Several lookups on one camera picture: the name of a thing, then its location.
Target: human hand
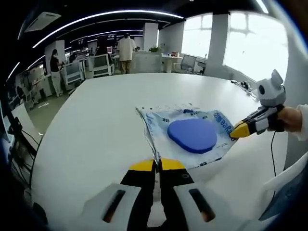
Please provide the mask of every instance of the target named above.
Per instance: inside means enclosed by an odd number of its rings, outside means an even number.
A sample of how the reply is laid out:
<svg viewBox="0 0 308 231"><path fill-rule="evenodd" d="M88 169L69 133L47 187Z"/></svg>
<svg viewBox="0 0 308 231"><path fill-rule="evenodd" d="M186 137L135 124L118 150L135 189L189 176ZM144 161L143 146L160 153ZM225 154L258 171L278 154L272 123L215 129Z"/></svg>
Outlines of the human hand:
<svg viewBox="0 0 308 231"><path fill-rule="evenodd" d="M300 110L285 107L278 113L278 119L284 122L284 129L289 132L300 132L303 124L303 115Z"/></svg>

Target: sleeve cuff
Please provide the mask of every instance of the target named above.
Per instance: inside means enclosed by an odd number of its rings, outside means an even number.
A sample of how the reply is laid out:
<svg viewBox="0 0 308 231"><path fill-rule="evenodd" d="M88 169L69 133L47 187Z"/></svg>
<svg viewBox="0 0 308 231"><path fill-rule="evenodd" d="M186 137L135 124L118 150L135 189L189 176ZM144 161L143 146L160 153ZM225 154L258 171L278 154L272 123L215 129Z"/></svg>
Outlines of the sleeve cuff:
<svg viewBox="0 0 308 231"><path fill-rule="evenodd" d="M307 104L299 105L297 109L302 112L303 125L302 125L302 131L296 132L295 135L298 137L300 141L307 141L308 140L308 105Z"/></svg>

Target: blue foam pad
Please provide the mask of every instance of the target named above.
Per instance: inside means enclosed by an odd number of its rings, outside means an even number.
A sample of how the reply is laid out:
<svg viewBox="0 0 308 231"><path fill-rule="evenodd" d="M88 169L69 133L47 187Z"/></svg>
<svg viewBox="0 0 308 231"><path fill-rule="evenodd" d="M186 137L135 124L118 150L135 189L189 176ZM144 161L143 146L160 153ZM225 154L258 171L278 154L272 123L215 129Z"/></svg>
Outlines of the blue foam pad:
<svg viewBox="0 0 308 231"><path fill-rule="evenodd" d="M174 121L167 132L175 143L191 153L206 153L212 150L217 142L216 127L206 119Z"/></svg>

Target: window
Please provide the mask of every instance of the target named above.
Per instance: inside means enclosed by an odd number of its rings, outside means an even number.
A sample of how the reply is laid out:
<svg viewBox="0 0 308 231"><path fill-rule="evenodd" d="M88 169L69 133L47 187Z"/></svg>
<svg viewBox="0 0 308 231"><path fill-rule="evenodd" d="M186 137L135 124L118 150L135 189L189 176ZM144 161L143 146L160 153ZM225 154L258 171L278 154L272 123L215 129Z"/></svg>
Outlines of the window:
<svg viewBox="0 0 308 231"><path fill-rule="evenodd" d="M256 13L231 13L224 64L249 78L269 78L274 69L285 79L288 41L284 26Z"/></svg>
<svg viewBox="0 0 308 231"><path fill-rule="evenodd" d="M212 14L202 14L186 20L182 53L204 58L210 49Z"/></svg>

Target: desk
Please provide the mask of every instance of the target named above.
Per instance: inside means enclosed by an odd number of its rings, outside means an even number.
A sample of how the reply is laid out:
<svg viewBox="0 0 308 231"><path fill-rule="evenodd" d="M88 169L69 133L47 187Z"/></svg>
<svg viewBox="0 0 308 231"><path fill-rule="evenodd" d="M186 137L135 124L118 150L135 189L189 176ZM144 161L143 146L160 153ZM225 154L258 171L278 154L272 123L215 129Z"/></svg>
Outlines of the desk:
<svg viewBox="0 0 308 231"><path fill-rule="evenodd" d="M111 182L119 183L133 163L153 157L136 106L182 103L218 109L233 124L259 106L230 81L213 77L147 73L84 81L54 117L34 163L32 202L45 209L51 228L68 225L85 201ZM240 179L229 176L230 183L219 182L228 186L224 190L230 195L234 190L242 196L243 203L251 198L241 191L241 183L259 185L273 177L271 138L272 133L266 132L241 139L225 155L245 161L233 161L239 163ZM283 170L286 146L286 133L277 133L273 144L277 174ZM215 187L212 190L220 195L221 188Z"/></svg>
<svg viewBox="0 0 308 231"><path fill-rule="evenodd" d="M183 59L182 57L174 57L169 55L162 55L162 58L166 60L166 72L171 73L172 72L172 65L173 63L177 62L178 59Z"/></svg>

